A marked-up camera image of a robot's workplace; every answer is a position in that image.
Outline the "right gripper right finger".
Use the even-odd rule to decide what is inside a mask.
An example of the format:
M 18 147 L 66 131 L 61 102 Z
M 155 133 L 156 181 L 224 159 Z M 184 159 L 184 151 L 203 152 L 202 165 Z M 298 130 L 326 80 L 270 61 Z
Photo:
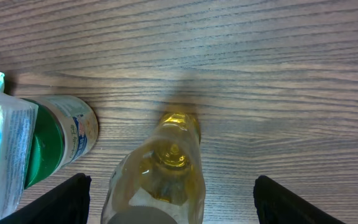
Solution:
M 266 175 L 255 180 L 253 196 L 260 224 L 344 224 Z

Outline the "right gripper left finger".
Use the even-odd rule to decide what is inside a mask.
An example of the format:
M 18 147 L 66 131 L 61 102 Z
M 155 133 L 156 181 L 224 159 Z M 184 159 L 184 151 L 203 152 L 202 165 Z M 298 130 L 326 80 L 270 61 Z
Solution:
M 85 224 L 90 209 L 91 177 L 78 173 L 0 224 Z

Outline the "green lidded jar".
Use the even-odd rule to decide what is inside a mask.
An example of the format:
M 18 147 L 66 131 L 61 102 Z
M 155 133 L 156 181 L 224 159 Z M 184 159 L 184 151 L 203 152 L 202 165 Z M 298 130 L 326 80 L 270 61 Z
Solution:
M 76 161 L 96 144 L 98 119 L 83 100 L 70 95 L 27 98 L 38 108 L 25 188 Z

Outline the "small teal white packet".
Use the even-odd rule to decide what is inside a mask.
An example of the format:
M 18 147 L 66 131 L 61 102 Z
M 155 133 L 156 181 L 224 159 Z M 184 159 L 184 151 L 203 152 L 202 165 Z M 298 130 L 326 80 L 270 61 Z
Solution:
M 24 191 L 38 108 L 5 94 L 0 72 L 0 220 L 16 210 Z

